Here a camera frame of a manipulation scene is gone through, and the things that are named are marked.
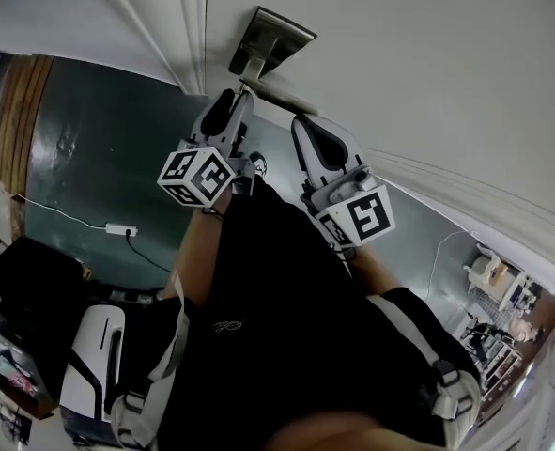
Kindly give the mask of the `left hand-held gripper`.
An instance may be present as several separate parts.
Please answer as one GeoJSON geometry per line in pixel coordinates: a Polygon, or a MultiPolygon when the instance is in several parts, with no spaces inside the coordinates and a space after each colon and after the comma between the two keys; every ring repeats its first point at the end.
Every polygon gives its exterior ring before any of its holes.
{"type": "Polygon", "coordinates": [[[163,165],[157,184],[184,207],[212,207],[227,188],[234,194],[253,193],[254,166],[239,146],[247,133],[242,127],[254,112],[254,96],[243,90],[232,106],[234,99],[235,92],[226,89],[212,100],[191,136],[163,165]]]}

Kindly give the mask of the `person's right forearm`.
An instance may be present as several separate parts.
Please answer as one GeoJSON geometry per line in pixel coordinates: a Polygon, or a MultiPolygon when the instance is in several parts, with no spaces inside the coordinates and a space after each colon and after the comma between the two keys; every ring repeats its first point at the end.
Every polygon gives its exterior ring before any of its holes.
{"type": "Polygon", "coordinates": [[[402,287],[366,246],[348,249],[344,256],[351,279],[365,298],[382,297],[402,287]]]}

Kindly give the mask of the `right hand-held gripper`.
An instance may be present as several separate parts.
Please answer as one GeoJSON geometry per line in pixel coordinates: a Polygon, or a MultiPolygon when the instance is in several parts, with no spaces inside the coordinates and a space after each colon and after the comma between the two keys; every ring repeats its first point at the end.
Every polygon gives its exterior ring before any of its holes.
{"type": "Polygon", "coordinates": [[[291,130],[307,174],[301,200],[338,246],[359,247],[395,228],[387,187],[362,164],[351,132],[313,115],[295,116],[291,130]]]}

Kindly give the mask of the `person's black shirt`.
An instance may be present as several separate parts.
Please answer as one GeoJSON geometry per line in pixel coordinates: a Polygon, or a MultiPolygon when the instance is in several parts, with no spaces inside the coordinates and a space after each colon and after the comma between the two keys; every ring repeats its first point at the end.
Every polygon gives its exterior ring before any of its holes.
{"type": "Polygon", "coordinates": [[[232,194],[205,305],[179,281],[177,297],[190,331],[161,451],[265,451],[291,421],[324,412],[457,451],[476,420],[479,373],[427,304],[404,287],[365,298],[308,216],[262,179],[232,194]]]}

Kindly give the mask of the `black white shoe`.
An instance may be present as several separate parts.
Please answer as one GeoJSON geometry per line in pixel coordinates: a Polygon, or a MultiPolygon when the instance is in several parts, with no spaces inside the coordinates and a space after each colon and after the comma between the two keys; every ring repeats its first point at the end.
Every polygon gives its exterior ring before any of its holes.
{"type": "Polygon", "coordinates": [[[254,166],[254,172],[262,179],[268,173],[268,163],[266,158],[259,152],[254,151],[249,156],[251,164],[254,166]]]}

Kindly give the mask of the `black bag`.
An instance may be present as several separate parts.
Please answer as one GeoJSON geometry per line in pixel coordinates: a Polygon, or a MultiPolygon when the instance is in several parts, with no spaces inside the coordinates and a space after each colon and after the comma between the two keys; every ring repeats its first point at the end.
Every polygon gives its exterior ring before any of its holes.
{"type": "Polygon", "coordinates": [[[83,267],[38,241],[0,241],[0,391],[43,419],[59,405],[85,311],[83,267]]]}

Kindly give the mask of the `person's left forearm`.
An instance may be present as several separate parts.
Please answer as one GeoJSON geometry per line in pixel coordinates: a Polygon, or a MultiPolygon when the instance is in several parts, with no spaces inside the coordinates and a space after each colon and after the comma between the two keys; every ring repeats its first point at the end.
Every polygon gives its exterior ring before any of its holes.
{"type": "Polygon", "coordinates": [[[203,307],[207,302],[222,233],[222,215],[225,214],[231,197],[231,188],[226,187],[214,204],[217,214],[206,214],[200,209],[193,212],[164,288],[164,299],[177,296],[179,281],[185,298],[198,307],[203,307]]]}

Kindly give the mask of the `white cabinet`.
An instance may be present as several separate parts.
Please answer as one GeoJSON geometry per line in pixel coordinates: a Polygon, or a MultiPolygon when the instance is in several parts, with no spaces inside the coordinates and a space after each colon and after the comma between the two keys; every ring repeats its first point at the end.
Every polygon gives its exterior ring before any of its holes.
{"type": "Polygon", "coordinates": [[[521,272],[509,286],[499,304],[499,311],[516,309],[530,314],[541,297],[543,288],[526,272],[521,272]]]}

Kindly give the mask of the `white ornate chair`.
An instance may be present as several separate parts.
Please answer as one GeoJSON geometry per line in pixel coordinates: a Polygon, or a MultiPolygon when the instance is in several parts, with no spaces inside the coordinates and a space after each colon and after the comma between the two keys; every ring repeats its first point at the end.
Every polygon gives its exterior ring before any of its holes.
{"type": "Polygon", "coordinates": [[[494,251],[480,242],[476,243],[476,247],[480,255],[470,266],[464,265],[463,269],[474,287],[499,301],[509,287],[507,283],[509,266],[494,251]]]}

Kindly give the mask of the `white storage shelf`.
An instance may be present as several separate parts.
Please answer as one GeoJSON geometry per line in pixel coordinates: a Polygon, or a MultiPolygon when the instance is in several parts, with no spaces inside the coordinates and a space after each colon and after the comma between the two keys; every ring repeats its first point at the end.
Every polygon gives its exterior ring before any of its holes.
{"type": "Polygon", "coordinates": [[[497,341],[486,354],[487,362],[482,370],[482,391],[487,396],[499,387],[504,378],[522,363],[522,354],[506,342],[497,341]]]}

